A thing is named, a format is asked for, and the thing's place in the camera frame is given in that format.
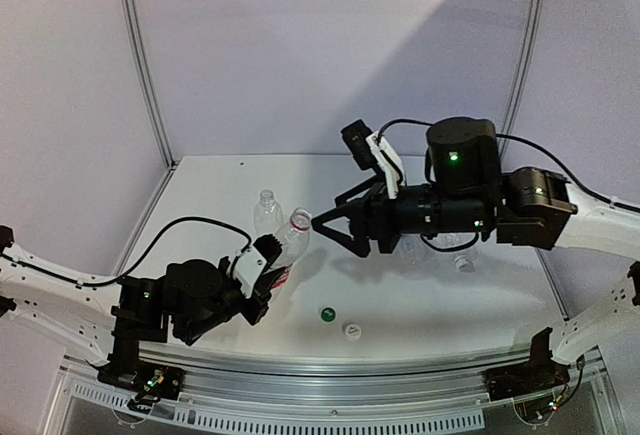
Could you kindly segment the red label water bottle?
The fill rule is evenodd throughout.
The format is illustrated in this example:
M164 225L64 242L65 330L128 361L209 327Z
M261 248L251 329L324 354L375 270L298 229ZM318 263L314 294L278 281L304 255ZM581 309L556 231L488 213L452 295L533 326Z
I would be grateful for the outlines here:
M272 290L279 288L288 280L293 264L306 252L310 241L311 221L311 213L302 207L297 207L275 233L276 239L282 245L282 253L271 269L284 269L284 272L275 280Z

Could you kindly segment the blue label water bottle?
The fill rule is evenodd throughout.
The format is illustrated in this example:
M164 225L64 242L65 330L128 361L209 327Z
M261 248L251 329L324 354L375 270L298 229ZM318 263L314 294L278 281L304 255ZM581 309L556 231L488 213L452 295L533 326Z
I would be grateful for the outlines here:
M399 259L407 266L419 266L429 257L427 246L419 236L404 235L399 242Z

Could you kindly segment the green bottle cap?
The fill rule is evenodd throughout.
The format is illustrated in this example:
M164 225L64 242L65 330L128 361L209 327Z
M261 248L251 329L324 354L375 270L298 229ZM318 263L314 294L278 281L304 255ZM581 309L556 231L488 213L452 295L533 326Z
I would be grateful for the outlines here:
M320 309L319 315L324 323L332 323L336 320L337 312L333 307L324 306Z

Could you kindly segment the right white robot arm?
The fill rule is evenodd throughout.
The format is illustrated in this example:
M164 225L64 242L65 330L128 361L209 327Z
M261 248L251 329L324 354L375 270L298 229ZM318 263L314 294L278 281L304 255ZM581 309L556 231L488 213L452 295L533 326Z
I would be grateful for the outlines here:
M411 185L383 130L356 121L342 132L371 177L316 216L318 234L358 257L389 254L404 235L432 246L446 234L542 250L575 248L637 259L639 210L585 187L565 166L502 169L501 134L487 119L426 125L425 181Z

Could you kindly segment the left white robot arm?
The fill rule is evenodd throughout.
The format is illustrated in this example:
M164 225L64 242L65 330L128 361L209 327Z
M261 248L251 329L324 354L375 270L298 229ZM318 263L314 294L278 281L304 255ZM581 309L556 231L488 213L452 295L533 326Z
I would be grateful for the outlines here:
M142 341L174 338L191 346L213 328L241 315L257 324L266 314L282 268L272 235L248 240L218 264L193 259L143 277L142 263L101 277L34 256L1 229L1 312L39 328L92 365L108 365L128 389L148 381L139 360Z

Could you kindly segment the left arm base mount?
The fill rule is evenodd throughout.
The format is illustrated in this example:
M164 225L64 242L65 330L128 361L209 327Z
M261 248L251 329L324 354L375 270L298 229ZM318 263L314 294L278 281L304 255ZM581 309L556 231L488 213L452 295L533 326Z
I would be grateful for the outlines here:
M126 403L128 410L149 414L163 400L178 400L185 372L177 367L141 360L137 339L114 335L107 360L107 364L97 369L97 380L131 392Z

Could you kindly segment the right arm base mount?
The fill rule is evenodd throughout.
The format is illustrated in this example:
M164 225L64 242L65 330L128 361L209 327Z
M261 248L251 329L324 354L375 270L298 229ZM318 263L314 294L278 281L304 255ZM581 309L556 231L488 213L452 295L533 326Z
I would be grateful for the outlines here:
M578 379L571 387L571 365L552 360L549 348L551 333L552 328L547 327L532 337L526 361L483 372L489 399L492 402L512 399L516 415L531 426L548 422L554 413L569 403L583 380L585 356L581 355L575 362Z

